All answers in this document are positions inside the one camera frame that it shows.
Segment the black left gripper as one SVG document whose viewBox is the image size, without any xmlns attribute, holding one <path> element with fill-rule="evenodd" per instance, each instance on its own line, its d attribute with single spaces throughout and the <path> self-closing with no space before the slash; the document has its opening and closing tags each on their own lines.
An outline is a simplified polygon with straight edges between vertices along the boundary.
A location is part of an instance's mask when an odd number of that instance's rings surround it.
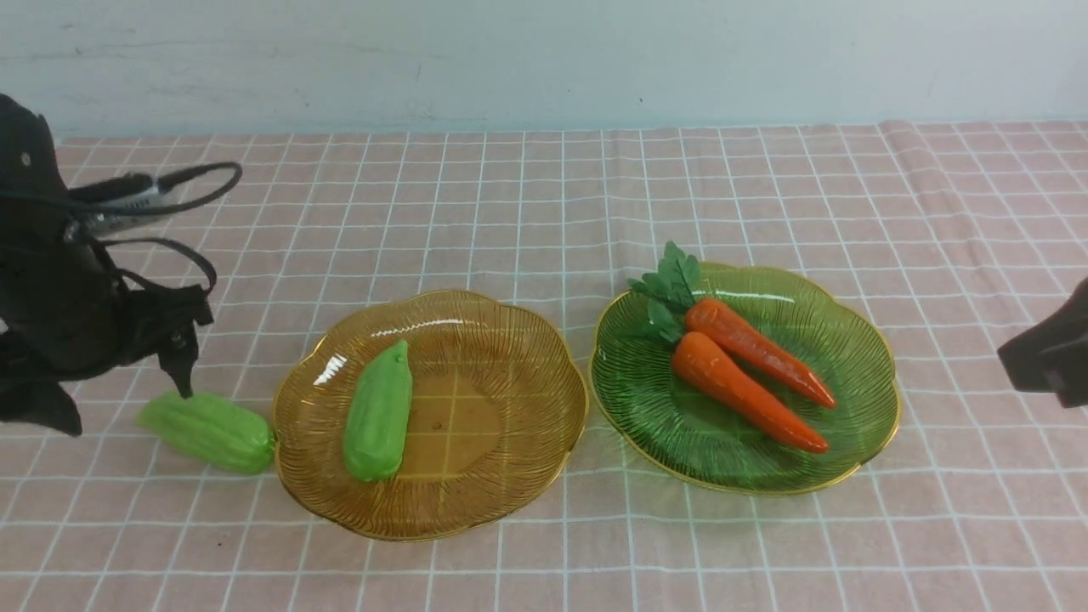
<svg viewBox="0 0 1088 612">
<path fill-rule="evenodd" d="M 159 178 L 174 198 L 180 185 L 213 172 L 212 163 Z M 77 213 L 154 215 L 158 221 L 210 204 L 213 193 L 158 210 L 94 207 L 74 201 L 60 172 L 52 132 L 42 115 L 3 96 L 3 364 L 1 421 L 28 423 L 76 438 L 77 403 L 63 383 L 96 378 L 158 357 L 182 399 L 193 396 L 199 358 L 196 333 L 213 322 L 212 264 L 178 241 L 158 245 L 197 264 L 206 284 L 166 287 L 114 264 L 116 234 L 71 234 Z"/>
</svg>

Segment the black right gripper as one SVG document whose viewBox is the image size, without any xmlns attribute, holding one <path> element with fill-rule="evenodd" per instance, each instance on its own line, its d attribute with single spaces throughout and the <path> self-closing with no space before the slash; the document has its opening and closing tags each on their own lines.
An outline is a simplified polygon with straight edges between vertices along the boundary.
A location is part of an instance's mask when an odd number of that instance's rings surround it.
<svg viewBox="0 0 1088 612">
<path fill-rule="evenodd" d="M 996 351 L 1014 390 L 1052 393 L 1064 408 L 1087 406 L 1087 280 L 1043 321 Z"/>
</svg>

